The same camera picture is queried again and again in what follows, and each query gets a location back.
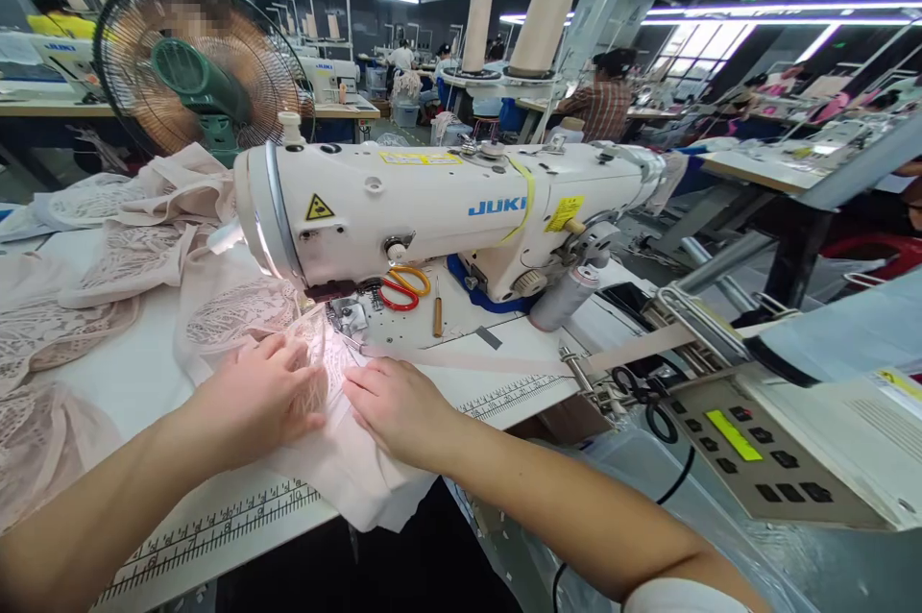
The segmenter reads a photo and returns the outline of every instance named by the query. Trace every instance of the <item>forearm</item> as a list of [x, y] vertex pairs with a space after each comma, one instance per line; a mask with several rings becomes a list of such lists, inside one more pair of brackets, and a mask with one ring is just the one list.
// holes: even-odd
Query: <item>forearm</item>
[[587, 465], [469, 420], [446, 475], [535, 533], [593, 587], [623, 602], [656, 576], [686, 576], [761, 602], [694, 531]]
[[87, 610], [176, 503], [206, 478], [170, 414], [0, 538], [0, 609]]

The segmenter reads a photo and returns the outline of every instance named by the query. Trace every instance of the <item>yellow label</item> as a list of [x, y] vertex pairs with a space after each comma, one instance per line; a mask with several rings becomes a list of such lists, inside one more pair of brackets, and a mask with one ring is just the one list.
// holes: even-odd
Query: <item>yellow label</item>
[[762, 455], [749, 444], [742, 433], [723, 415], [723, 411], [708, 411], [705, 416], [714, 424], [714, 427], [723, 435], [727, 442], [733, 446], [743, 461], [762, 461]]
[[561, 198], [560, 203], [557, 205], [557, 211], [554, 212], [554, 215], [550, 218], [550, 221], [545, 227], [545, 233], [561, 232], [564, 229], [564, 224], [579, 213], [579, 209], [583, 206], [583, 201], [585, 200], [585, 195]]
[[894, 370], [879, 370], [877, 375], [889, 382], [895, 387], [899, 387], [910, 397], [922, 401], [922, 387], [919, 387], [913, 380], [906, 380], [903, 376]]
[[379, 152], [384, 163], [394, 163], [404, 166], [441, 166], [444, 164], [461, 163], [456, 155], [450, 155], [447, 152], [436, 152], [435, 154], [420, 155], [409, 152]]
[[320, 199], [320, 195], [314, 193], [314, 196], [310, 199], [310, 207], [307, 208], [307, 216], [304, 218], [304, 221], [327, 219], [331, 216], [336, 216], [333, 214], [333, 210], [329, 208], [327, 203]]

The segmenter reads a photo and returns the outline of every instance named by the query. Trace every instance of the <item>plaid shirt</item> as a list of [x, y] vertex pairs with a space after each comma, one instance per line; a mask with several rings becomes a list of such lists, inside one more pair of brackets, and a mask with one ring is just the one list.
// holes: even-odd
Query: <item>plaid shirt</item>
[[618, 142], [624, 132], [631, 99], [631, 87], [626, 80], [610, 80], [580, 87], [557, 106], [557, 112], [585, 122], [584, 142], [598, 139]]

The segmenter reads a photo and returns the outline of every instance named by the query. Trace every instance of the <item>window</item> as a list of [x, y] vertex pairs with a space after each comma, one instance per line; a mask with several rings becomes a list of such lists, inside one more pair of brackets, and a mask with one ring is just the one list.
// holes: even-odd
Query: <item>window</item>
[[672, 30], [652, 70], [668, 64], [675, 98], [697, 98], [753, 29], [745, 22], [684, 22]]

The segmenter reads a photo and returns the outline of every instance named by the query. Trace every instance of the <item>orange-handled scissors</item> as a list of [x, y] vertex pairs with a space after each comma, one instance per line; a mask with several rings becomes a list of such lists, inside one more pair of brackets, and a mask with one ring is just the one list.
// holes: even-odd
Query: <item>orange-handled scissors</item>
[[[401, 272], [406, 273], [406, 274], [411, 274], [417, 279], [419, 279], [420, 283], [423, 285], [423, 288], [417, 288], [416, 286], [408, 282], [406, 279], [404, 279], [400, 275]], [[381, 302], [384, 303], [385, 307], [389, 307], [391, 310], [400, 310], [400, 311], [412, 310], [413, 308], [415, 308], [416, 306], [420, 304], [420, 297], [425, 296], [429, 292], [429, 289], [431, 288], [431, 284], [429, 283], [429, 277], [427, 277], [421, 270], [416, 269], [416, 267], [406, 267], [404, 265], [395, 265], [394, 267], [391, 268], [391, 270], [387, 273], [387, 275], [388, 277], [392, 277], [394, 281], [391, 282], [388, 279], [382, 279], [381, 280], [382, 285], [381, 285], [381, 288], [378, 290], [378, 295], [381, 297]], [[408, 296], [410, 298], [410, 303], [396, 304], [393, 301], [389, 300], [384, 295], [384, 290], [383, 290], [384, 286], [394, 289], [395, 291], [399, 291], [404, 296]]]

